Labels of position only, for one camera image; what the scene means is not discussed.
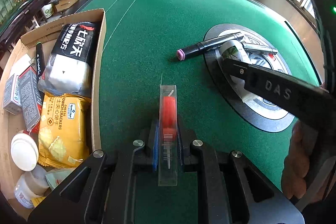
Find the right hand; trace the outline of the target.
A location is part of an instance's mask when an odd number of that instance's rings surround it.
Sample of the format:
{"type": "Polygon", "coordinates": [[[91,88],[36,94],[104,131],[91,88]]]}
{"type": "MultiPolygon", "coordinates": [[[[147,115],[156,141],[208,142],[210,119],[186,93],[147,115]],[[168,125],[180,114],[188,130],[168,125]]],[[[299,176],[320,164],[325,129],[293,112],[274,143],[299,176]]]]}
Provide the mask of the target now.
{"type": "Polygon", "coordinates": [[[309,157],[303,146],[303,137],[303,124],[296,121],[291,131],[288,155],[284,160],[281,176],[281,189],[288,199],[300,199],[306,193],[305,176],[309,170],[309,157]]]}

